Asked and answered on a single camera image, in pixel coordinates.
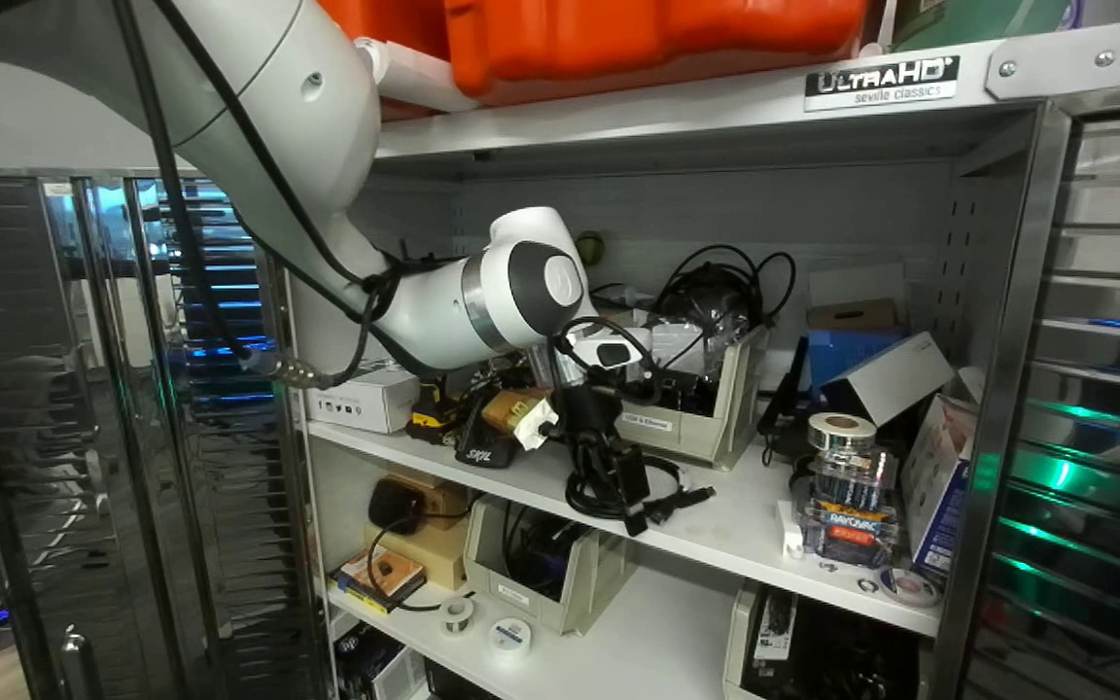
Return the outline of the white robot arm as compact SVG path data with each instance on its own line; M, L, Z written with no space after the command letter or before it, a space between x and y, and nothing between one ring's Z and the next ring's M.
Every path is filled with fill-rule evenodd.
M381 140L374 59L320 0L111 0L146 74L146 128L221 185L243 230L412 373L565 339L587 267L553 207L488 223L430 267L355 223Z

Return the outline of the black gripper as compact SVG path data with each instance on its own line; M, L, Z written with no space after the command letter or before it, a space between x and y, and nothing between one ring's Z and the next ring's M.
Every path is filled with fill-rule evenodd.
M559 364L559 436L582 486L640 481L640 449L613 420L623 417L623 373L636 360L633 343L610 324L565 324L553 333Z

